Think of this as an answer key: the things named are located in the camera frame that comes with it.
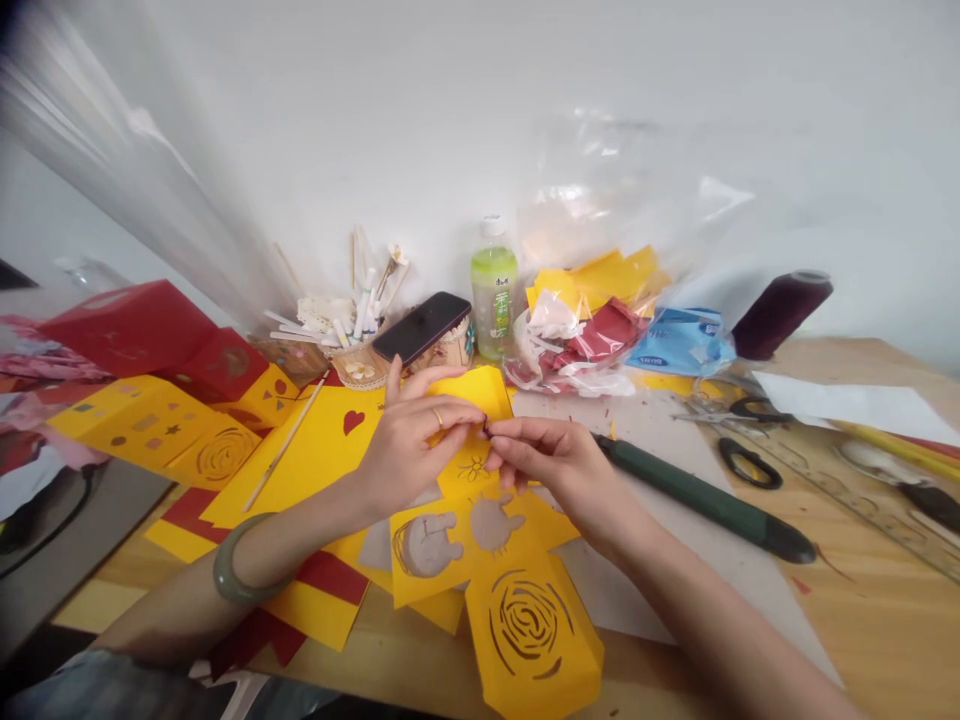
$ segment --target left hand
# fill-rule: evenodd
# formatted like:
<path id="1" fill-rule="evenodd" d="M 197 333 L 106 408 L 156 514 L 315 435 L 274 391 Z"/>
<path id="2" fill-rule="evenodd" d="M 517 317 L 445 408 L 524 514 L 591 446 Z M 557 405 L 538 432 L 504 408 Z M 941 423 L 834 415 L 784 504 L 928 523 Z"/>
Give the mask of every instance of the left hand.
<path id="1" fill-rule="evenodd" d="M 378 518 L 409 507 L 463 447 L 471 425 L 486 419 L 473 403 L 450 395 L 424 397 L 443 378 L 459 377 L 466 368 L 432 367 L 400 386 L 400 356 L 387 376 L 386 409 L 351 483 L 362 488 Z M 446 436 L 433 447 L 427 442 L 441 430 Z"/>

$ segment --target blue package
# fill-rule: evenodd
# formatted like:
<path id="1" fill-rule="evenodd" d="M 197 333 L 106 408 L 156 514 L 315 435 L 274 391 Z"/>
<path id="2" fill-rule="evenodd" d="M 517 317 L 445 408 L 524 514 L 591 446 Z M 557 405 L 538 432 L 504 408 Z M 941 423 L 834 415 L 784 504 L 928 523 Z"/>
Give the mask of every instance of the blue package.
<path id="1" fill-rule="evenodd" d="M 736 357 L 720 313 L 707 308 L 657 308 L 627 365 L 670 375 L 710 377 Z"/>

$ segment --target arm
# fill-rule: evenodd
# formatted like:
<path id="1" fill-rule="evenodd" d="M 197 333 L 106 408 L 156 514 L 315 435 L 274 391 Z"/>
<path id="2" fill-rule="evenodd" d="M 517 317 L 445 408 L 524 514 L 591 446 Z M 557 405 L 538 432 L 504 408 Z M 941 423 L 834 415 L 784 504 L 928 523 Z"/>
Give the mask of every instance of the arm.
<path id="1" fill-rule="evenodd" d="M 581 425 L 493 423 L 488 469 L 522 492 L 540 480 L 616 564 L 701 669 L 747 717 L 856 719 L 847 696 L 640 504 Z"/>
<path id="2" fill-rule="evenodd" d="M 237 542 L 233 570 L 249 587 L 269 587 L 294 574 L 313 553 L 406 508 L 457 454 L 471 424 L 485 416 L 449 396 L 423 397 L 437 380 L 462 368 L 430 368 L 400 387 L 400 362 L 387 381 L 386 410 L 360 466 L 330 487 L 248 530 Z M 450 432 L 430 447 L 428 438 Z M 220 596 L 213 580 L 216 551 L 148 593 L 91 647 L 172 667 L 202 656 L 252 609 Z"/>

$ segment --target black cable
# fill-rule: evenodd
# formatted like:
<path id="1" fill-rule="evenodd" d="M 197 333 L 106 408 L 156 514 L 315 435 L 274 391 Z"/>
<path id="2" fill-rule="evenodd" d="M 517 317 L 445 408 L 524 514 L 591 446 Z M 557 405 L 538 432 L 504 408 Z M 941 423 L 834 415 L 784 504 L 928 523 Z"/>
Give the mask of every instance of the black cable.
<path id="1" fill-rule="evenodd" d="M 53 539 L 57 537 L 61 532 L 63 532 L 67 525 L 72 523 L 77 515 L 80 514 L 80 511 L 83 510 L 83 507 L 87 504 L 87 500 L 90 499 L 90 494 L 93 492 L 93 476 L 97 472 L 99 465 L 84 465 L 80 469 L 80 476 L 83 478 L 84 488 L 83 495 L 77 501 L 77 504 L 73 506 L 73 509 L 70 513 L 61 521 L 57 527 L 55 527 L 50 533 L 43 538 L 40 542 L 36 543 L 30 550 L 27 551 L 26 555 L 17 560 L 13 565 L 8 567 L 3 572 L 0 572 L 0 581 L 4 580 L 8 575 L 12 574 L 15 570 L 23 567 L 26 562 L 36 555 L 38 552 L 43 550 L 47 545 L 53 542 Z"/>

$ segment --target white wall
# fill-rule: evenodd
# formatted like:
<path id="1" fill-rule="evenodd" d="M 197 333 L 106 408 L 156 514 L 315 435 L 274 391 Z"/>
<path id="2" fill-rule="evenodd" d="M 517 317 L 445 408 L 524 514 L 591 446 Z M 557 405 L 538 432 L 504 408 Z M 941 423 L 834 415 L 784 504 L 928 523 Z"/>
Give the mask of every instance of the white wall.
<path id="1" fill-rule="evenodd" d="M 0 291 L 0 314 L 44 320 L 80 302 L 80 290 L 53 264 L 62 255 L 105 261 L 134 283 L 169 278 L 215 322 L 231 324 L 173 268 L 0 130 L 0 258 L 40 285 Z"/>
<path id="2" fill-rule="evenodd" d="M 951 0 L 141 0 L 252 211 L 315 291 L 347 234 L 401 242 L 411 292 L 466 292 L 474 220 L 512 215 L 546 113 L 683 129 L 775 198 L 691 301 L 735 320 L 798 267 L 804 330 L 878 335 L 960 372 L 960 16 Z"/>

